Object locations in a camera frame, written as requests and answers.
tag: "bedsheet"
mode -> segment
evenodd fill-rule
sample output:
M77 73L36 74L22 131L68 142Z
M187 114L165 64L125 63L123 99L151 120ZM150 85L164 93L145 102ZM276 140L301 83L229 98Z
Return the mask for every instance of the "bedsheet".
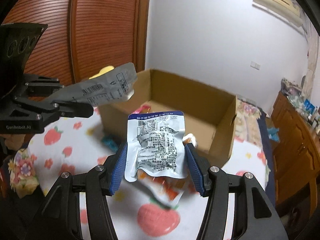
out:
M30 141L28 153L33 156L34 168L44 194L50 190L58 176L69 171L80 174L89 171L113 154L101 139L103 126L99 111L88 119L61 118L45 128ZM234 141L230 160L222 168L230 174L252 172L263 189L266 187L266 158L257 145L241 138ZM139 182L123 179L113 197L107 197L113 224L119 240L196 239L202 223L207 198L202 198L190 187L178 206L165 210ZM80 195L80 218L83 239L90 239L85 206L85 193ZM224 239L230 239L233 227L234 195L229 195L228 217Z

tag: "wooden cabinet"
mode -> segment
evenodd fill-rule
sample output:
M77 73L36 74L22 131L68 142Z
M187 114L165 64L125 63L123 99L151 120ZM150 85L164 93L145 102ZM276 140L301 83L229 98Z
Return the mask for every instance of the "wooden cabinet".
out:
M279 128L280 143L273 151L276 204L296 194L308 183L314 188L319 174L320 142L309 124L280 92L274 104L272 121Z

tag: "bed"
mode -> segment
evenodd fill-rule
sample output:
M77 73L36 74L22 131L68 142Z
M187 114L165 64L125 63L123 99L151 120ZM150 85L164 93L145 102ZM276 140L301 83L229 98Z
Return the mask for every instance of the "bed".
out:
M222 169L236 175L252 172L275 204L272 150L265 123L266 115L242 101L238 102L237 112L233 152ZM24 153L33 162L44 195L62 172L79 174L89 171L97 164L103 164L113 154L101 142L103 136L97 108L89 119L61 118L46 127L43 134L34 136ZM120 240L127 239L128 236L131 240L151 237L159 237L161 240L178 237L196 239L207 205L207 199L200 197L190 186L182 195L178 206L166 211L139 182L128 183L124 179L116 194L107 199ZM230 194L224 240L231 239L233 216L234 195ZM90 239L85 193L80 194L80 219L83 239ZM146 223L150 224L150 220L155 221L153 227L145 227Z

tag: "silver bolt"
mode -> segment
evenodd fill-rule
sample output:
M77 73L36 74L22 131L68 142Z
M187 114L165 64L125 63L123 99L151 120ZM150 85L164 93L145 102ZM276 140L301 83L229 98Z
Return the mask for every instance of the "silver bolt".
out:
M219 168L217 166L212 166L210 167L210 171L212 172L218 172L219 171Z
M248 178L248 179L252 179L253 178L253 174L251 172L246 172L245 176Z
M63 173L61 174L61 177L65 179L65 178L69 177L69 175L70 175L70 173L67 172L67 171L65 171L65 172L63 172Z
M95 166L96 171L103 171L104 166L103 165L97 165Z

